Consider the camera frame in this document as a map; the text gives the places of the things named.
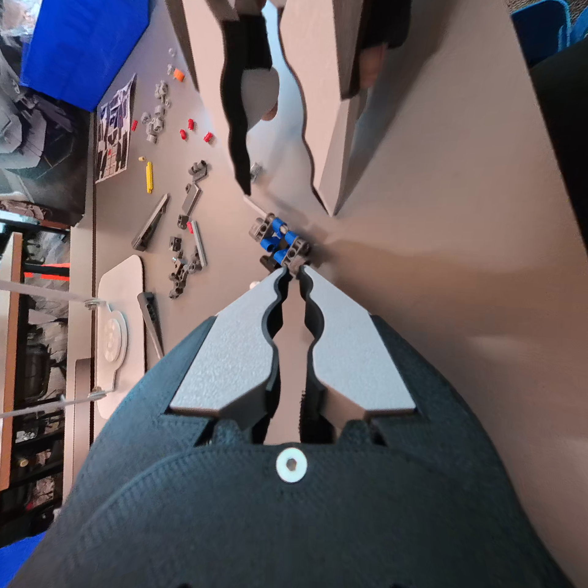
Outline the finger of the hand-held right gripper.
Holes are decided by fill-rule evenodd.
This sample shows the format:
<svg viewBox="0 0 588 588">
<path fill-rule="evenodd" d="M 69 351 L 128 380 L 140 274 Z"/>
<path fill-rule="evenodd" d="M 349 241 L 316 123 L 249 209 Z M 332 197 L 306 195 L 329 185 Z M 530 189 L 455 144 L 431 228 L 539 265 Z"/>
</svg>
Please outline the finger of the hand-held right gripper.
<svg viewBox="0 0 588 588">
<path fill-rule="evenodd" d="M 272 1 L 282 53 L 303 104 L 311 186 L 330 217 L 343 206 L 356 123 L 365 105 L 359 53 L 369 1 Z"/>
<path fill-rule="evenodd" d="M 224 146 L 238 186 L 244 195 L 251 196 L 249 171 L 252 164 L 246 139 L 255 125 L 248 128 L 241 108 L 231 112 L 228 105 L 224 105 L 221 80 L 226 49 L 221 26 L 207 1 L 166 1 L 165 4 L 192 81 L 212 120 L 215 137 Z"/>
</svg>

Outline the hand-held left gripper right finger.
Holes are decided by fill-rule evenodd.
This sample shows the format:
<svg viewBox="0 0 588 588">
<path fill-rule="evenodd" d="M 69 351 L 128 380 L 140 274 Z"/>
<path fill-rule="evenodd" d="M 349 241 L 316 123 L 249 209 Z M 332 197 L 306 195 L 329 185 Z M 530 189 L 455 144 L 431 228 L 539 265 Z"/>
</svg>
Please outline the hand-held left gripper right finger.
<svg viewBox="0 0 588 588">
<path fill-rule="evenodd" d="M 342 430 L 350 421 L 407 415 L 416 404 L 372 315 L 314 269 L 298 276 L 307 352 L 301 430 Z"/>
</svg>

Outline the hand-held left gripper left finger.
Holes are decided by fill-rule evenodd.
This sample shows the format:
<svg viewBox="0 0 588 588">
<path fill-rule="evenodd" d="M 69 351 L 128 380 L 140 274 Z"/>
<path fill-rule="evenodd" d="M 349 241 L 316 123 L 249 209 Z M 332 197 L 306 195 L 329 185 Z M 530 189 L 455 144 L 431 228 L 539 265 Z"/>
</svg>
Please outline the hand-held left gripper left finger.
<svg viewBox="0 0 588 588">
<path fill-rule="evenodd" d="M 280 400 L 282 304 L 290 274 L 264 278 L 215 317 L 176 391 L 170 409 L 181 415 L 234 420 L 241 430 L 262 428 Z"/>
</svg>

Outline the blue and grey lego assembly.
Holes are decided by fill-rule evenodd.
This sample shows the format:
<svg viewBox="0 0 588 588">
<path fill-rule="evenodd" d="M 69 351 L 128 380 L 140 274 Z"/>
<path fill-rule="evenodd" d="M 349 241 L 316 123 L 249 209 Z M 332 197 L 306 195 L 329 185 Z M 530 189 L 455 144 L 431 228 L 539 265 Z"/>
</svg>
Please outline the blue and grey lego assembly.
<svg viewBox="0 0 588 588">
<path fill-rule="evenodd" d="M 258 217 L 249 236 L 265 251 L 260 263 L 270 273 L 286 268 L 293 278 L 297 278 L 300 269 L 311 262 L 312 245 L 272 213 Z"/>
</svg>

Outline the pointed dark grey lego panel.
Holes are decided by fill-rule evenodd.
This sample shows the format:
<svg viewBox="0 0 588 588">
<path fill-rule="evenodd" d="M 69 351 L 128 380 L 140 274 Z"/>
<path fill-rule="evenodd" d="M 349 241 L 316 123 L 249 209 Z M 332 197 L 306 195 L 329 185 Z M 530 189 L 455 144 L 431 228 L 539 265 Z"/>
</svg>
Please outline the pointed dark grey lego panel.
<svg viewBox="0 0 588 588">
<path fill-rule="evenodd" d="M 151 338 L 158 359 L 165 356 L 156 296 L 152 292 L 141 292 L 137 301 L 142 312 L 146 331 Z"/>
</svg>

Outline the long light grey lego bar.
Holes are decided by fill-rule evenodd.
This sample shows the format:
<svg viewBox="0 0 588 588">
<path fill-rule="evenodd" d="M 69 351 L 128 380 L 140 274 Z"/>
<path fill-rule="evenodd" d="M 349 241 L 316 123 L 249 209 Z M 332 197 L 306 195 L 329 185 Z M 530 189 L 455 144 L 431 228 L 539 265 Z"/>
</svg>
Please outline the long light grey lego bar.
<svg viewBox="0 0 588 588">
<path fill-rule="evenodd" d="M 192 234 L 195 238 L 196 252 L 198 255 L 200 266 L 203 269 L 208 265 L 208 261 L 203 247 L 201 232 L 199 230 L 198 223 L 195 220 L 191 220 L 189 222 L 189 226 L 191 227 Z"/>
</svg>

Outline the lego sticker sheet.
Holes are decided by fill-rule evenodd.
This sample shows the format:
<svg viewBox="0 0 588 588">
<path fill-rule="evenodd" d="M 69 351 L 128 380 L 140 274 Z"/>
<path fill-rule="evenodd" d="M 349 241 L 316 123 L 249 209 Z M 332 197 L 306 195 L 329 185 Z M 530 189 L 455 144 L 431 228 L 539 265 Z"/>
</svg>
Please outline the lego sticker sheet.
<svg viewBox="0 0 588 588">
<path fill-rule="evenodd" d="M 132 98 L 136 75 L 98 108 L 94 183 L 110 179 L 128 167 Z"/>
</svg>

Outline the grey flat lego panel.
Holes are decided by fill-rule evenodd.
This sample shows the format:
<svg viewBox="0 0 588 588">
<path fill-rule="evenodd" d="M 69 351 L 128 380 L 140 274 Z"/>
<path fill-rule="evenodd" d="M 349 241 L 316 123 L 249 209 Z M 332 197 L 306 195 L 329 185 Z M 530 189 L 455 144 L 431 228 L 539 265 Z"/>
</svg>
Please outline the grey flat lego panel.
<svg viewBox="0 0 588 588">
<path fill-rule="evenodd" d="M 182 214 L 190 217 L 193 209 L 195 208 L 199 198 L 202 195 L 202 189 L 197 183 L 190 183 L 186 186 L 186 197 L 182 204 Z"/>
</svg>

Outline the long dark grey lego panel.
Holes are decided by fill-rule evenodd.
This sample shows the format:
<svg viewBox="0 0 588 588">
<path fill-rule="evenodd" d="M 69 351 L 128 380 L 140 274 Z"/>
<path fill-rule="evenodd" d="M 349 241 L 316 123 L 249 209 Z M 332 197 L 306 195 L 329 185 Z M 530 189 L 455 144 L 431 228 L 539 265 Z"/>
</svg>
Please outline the long dark grey lego panel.
<svg viewBox="0 0 588 588">
<path fill-rule="evenodd" d="M 131 241 L 133 250 L 138 252 L 147 250 L 158 227 L 158 224 L 166 212 L 170 197 L 171 195 L 166 193 L 160 198 L 154 210 L 152 210 L 150 216 L 143 224 L 143 227 L 138 231 L 135 238 Z"/>
</svg>

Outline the dark printed lego box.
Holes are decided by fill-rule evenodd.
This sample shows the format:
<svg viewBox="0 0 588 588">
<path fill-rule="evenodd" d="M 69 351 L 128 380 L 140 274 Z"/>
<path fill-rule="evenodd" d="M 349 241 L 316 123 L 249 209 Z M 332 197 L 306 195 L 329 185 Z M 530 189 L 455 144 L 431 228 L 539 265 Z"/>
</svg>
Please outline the dark printed lego box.
<svg viewBox="0 0 588 588">
<path fill-rule="evenodd" d="M 23 49 L 1 35 L 1 210 L 72 227 L 85 214 L 91 116 L 21 85 Z"/>
</svg>

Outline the person's right hand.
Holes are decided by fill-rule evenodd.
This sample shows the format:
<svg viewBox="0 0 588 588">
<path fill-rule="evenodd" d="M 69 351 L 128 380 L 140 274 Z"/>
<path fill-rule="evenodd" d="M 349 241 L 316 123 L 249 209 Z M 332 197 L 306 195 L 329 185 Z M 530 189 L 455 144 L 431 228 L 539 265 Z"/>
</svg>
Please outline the person's right hand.
<svg viewBox="0 0 588 588">
<path fill-rule="evenodd" d="M 362 91 L 371 88 L 383 67 L 386 43 L 357 48 L 356 40 L 283 39 L 284 57 L 299 83 L 300 95 L 309 116 L 328 114 Z M 275 117 L 279 105 L 280 77 L 275 68 L 246 72 L 241 96 L 247 102 L 250 126 Z"/>
</svg>

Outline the pile of light grey connectors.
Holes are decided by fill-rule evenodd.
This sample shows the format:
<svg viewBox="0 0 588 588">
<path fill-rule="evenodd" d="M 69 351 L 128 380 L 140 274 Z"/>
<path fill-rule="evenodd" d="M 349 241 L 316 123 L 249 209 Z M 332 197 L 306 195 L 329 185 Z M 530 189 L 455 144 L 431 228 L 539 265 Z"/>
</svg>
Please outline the pile of light grey connectors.
<svg viewBox="0 0 588 588">
<path fill-rule="evenodd" d="M 161 79 L 155 84 L 153 99 L 153 108 L 142 113 L 141 124 L 145 130 L 146 140 L 156 145 L 166 128 L 166 115 L 172 106 L 168 82 Z"/>
</svg>

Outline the pile of dark grey connectors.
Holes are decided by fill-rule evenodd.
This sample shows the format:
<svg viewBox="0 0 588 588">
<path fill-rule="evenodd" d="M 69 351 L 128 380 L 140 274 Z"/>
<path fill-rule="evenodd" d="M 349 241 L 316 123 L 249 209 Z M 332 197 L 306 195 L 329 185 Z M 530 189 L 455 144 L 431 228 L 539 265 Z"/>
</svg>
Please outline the pile of dark grey connectors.
<svg viewBox="0 0 588 588">
<path fill-rule="evenodd" d="M 206 266 L 206 261 L 201 257 L 198 250 L 195 250 L 190 258 L 184 256 L 183 250 L 175 252 L 172 261 L 174 263 L 174 269 L 169 275 L 172 288 L 168 296 L 170 299 L 177 299 L 185 290 L 187 278 L 190 275 L 201 272 Z"/>
</svg>

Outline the round white disc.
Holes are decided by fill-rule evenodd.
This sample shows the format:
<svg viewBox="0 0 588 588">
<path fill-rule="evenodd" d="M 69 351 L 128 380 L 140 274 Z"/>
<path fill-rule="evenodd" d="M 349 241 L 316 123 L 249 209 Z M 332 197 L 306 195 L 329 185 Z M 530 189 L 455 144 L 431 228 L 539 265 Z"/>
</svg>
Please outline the round white disc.
<svg viewBox="0 0 588 588">
<path fill-rule="evenodd" d="M 102 327 L 100 342 L 104 359 L 110 364 L 121 365 L 128 345 L 128 329 L 120 311 L 108 314 Z"/>
</svg>

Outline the blue storage bin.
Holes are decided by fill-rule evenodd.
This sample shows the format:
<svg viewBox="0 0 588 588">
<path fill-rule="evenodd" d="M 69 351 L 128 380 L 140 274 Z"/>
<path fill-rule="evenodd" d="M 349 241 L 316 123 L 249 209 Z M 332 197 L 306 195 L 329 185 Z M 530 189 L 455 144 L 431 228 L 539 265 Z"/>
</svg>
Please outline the blue storage bin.
<svg viewBox="0 0 588 588">
<path fill-rule="evenodd" d="M 149 1 L 42 1 L 19 83 L 91 112 L 149 24 Z"/>
</svg>

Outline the dark storage shelf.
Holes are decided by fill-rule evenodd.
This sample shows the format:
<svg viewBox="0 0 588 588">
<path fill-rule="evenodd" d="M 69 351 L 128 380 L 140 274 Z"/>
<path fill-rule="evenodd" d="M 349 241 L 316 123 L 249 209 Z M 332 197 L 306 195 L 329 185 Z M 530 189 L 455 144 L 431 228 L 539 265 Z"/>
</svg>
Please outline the dark storage shelf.
<svg viewBox="0 0 588 588">
<path fill-rule="evenodd" d="M 1 547 L 44 532 L 61 506 L 67 312 L 19 294 L 11 480 L 1 491 Z"/>
</svg>

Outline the wooden panel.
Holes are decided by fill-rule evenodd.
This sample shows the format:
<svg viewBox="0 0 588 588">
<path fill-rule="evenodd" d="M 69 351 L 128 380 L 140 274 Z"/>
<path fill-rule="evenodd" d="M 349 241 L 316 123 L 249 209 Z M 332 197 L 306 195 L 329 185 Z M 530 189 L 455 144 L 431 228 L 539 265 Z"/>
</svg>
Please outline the wooden panel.
<svg viewBox="0 0 588 588">
<path fill-rule="evenodd" d="M 22 280 L 23 236 L 14 232 L 8 239 L 1 259 L 1 280 Z M 19 294 L 1 290 L 1 413 L 14 408 L 17 373 Z M 13 417 L 1 418 L 1 491 L 11 480 Z"/>
</svg>

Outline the blue padded object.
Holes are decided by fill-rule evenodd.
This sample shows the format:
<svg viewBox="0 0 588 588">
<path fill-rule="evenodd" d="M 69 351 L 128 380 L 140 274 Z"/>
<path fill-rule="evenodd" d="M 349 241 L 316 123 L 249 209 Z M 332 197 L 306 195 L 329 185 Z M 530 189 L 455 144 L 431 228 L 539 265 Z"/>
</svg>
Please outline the blue padded object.
<svg viewBox="0 0 588 588">
<path fill-rule="evenodd" d="M 587 38 L 587 8 L 573 19 L 567 1 L 536 1 L 511 20 L 529 69 Z"/>
</svg>

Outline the blue cloth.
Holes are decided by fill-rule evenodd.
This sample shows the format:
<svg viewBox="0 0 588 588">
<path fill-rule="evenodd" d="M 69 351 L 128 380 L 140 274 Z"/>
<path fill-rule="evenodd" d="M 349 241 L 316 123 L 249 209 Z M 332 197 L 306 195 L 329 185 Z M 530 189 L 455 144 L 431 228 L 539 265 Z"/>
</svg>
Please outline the blue cloth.
<svg viewBox="0 0 588 588">
<path fill-rule="evenodd" d="M 14 578 L 18 587 L 53 587 L 65 545 L 62 535 L 47 532 L 2 547 L 1 587 L 10 586 Z"/>
</svg>

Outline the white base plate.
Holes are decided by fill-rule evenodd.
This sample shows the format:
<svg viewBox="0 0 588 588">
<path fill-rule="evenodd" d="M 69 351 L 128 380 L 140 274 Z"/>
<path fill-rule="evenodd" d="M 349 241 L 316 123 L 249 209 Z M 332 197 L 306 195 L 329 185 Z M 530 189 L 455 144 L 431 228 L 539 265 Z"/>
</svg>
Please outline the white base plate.
<svg viewBox="0 0 588 588">
<path fill-rule="evenodd" d="M 105 273 L 99 282 L 98 297 L 105 301 L 97 310 L 95 387 L 106 392 L 96 403 L 99 417 L 106 422 L 128 392 L 145 374 L 145 328 L 137 295 L 143 292 L 143 265 L 132 255 Z M 128 329 L 128 345 L 121 365 L 108 363 L 102 355 L 102 327 L 108 314 L 120 311 Z"/>
</svg>

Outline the grey metal post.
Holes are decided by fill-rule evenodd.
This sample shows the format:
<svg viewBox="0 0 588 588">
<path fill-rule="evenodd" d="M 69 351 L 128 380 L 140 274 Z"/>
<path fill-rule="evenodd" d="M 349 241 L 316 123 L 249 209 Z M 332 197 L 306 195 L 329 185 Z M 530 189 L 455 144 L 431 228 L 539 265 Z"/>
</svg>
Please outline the grey metal post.
<svg viewBox="0 0 588 588">
<path fill-rule="evenodd" d="M 92 359 L 68 359 L 64 409 L 62 496 L 70 494 L 93 439 L 93 404 L 88 399 L 92 386 Z"/>
</svg>

